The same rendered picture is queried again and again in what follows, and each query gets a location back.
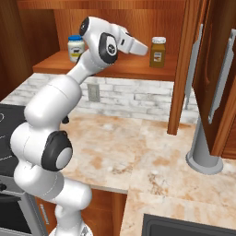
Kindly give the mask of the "steel oven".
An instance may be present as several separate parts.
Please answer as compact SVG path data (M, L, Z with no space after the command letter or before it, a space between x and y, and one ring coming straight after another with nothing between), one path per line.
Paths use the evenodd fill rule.
M48 236L34 197L1 175L0 236Z

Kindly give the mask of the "black stove hob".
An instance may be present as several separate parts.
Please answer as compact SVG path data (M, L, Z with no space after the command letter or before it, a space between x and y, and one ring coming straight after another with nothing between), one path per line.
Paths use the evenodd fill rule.
M10 148L10 137L26 122L24 109L24 106L0 104L0 175L12 177L18 165L18 158Z

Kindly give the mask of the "grey tap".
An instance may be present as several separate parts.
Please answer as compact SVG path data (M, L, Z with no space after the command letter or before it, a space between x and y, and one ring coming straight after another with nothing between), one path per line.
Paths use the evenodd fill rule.
M192 147L186 154L185 159L193 170L206 175L217 174L223 170L221 157L212 156L209 153L201 117L197 119Z

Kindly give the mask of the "wooden wall cabinet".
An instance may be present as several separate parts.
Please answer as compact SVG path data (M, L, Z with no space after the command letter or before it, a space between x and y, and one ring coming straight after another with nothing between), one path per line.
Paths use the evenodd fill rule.
M154 36L164 36L166 59L162 68L149 66L149 56L120 53L115 65L99 73L101 77L124 77L173 81L183 28L185 0L17 0L23 10L50 9L54 13L60 50L33 66L35 72L65 74L73 66L66 54L68 36L77 34L84 18L93 16L123 26L151 45Z

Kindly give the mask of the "wooden cabinet door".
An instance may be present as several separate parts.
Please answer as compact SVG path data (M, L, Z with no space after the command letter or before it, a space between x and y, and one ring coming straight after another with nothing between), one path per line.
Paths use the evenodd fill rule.
M219 107L212 119L208 115L233 30L236 30L236 0L207 0L194 91L209 152L223 159L236 159L236 39Z
M171 110L167 133L177 135L180 124L184 91L190 63L192 47L196 39L197 27L201 17L203 0L186 0L183 17L182 37L175 73Z
M52 10L19 9L17 0L0 0L0 100L59 50Z

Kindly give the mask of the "grey wall outlet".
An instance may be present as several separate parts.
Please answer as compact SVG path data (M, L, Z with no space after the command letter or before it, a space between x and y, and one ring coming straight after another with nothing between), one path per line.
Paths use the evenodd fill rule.
M88 84L88 100L93 102L100 101L100 87L98 84Z

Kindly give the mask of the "brown turmeric jar white lid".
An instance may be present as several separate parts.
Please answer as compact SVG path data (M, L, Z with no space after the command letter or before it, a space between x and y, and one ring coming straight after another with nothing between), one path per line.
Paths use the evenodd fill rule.
M150 51L149 65L154 68L162 68L165 62L165 37L153 37Z

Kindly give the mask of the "dark sink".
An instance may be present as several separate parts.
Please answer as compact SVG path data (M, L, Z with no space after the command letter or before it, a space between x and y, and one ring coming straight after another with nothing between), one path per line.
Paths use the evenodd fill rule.
M236 236L236 230L145 214L142 236Z

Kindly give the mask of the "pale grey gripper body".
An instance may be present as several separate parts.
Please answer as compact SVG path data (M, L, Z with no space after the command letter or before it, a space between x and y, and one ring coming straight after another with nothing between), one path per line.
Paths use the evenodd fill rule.
M135 55L146 55L148 52L148 47L136 38L126 35L124 52Z

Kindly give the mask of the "wooden base cabinet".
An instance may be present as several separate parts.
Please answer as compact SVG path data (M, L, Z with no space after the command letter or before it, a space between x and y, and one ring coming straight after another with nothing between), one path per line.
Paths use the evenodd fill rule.
M94 236L120 236L126 194L92 190L90 205L81 212Z

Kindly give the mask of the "white mayonnaise jar blue lid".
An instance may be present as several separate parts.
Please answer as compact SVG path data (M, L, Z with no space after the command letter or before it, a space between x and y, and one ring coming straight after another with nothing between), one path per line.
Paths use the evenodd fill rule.
M68 37L67 48L70 61L76 63L81 54L85 52L85 43L80 35L71 35Z

